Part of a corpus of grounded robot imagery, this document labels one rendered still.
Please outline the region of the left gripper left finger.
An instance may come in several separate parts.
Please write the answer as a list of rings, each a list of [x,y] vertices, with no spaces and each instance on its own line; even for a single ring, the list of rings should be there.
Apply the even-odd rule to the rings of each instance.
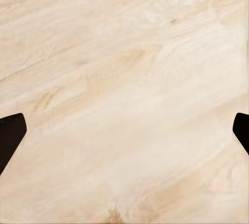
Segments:
[[[23,113],[0,118],[0,175],[27,132]]]

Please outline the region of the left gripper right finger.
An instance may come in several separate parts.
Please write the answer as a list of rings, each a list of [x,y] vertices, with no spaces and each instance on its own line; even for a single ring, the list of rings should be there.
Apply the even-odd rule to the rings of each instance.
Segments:
[[[249,155],[249,115],[238,112],[232,130]]]

